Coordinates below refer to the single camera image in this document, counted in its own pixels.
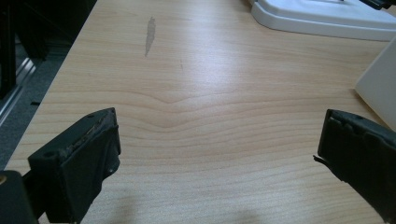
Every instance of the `white plastic base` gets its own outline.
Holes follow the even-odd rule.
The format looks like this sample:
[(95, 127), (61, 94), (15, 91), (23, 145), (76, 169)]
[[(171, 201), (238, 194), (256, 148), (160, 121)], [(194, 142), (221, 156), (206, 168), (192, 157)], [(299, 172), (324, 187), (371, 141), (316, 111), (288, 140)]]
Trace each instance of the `white plastic base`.
[(363, 100), (396, 132), (396, 37), (356, 84)]
[(382, 41), (396, 36), (395, 17), (359, 0), (254, 0), (251, 13), (276, 30)]

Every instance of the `wooden tabletop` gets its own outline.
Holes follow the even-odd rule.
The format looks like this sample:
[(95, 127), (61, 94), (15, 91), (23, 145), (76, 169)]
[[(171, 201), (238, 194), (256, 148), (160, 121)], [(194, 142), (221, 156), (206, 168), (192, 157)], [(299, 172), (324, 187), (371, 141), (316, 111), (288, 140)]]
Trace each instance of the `wooden tabletop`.
[(314, 162), (386, 42), (270, 30), (248, 0), (99, 0), (7, 168), (114, 106), (120, 169), (84, 223), (383, 223)]

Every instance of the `wooden table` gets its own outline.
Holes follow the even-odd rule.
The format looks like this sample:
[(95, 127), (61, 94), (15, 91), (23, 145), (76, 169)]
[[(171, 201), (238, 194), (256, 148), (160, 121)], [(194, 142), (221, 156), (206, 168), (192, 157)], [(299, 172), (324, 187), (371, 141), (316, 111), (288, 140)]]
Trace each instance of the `wooden table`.
[(383, 223), (312, 155), (328, 108), (382, 123), (354, 84), (387, 43), (274, 31), (249, 11), (98, 1), (7, 168), (26, 173), (51, 138), (114, 106), (121, 166), (85, 223)]

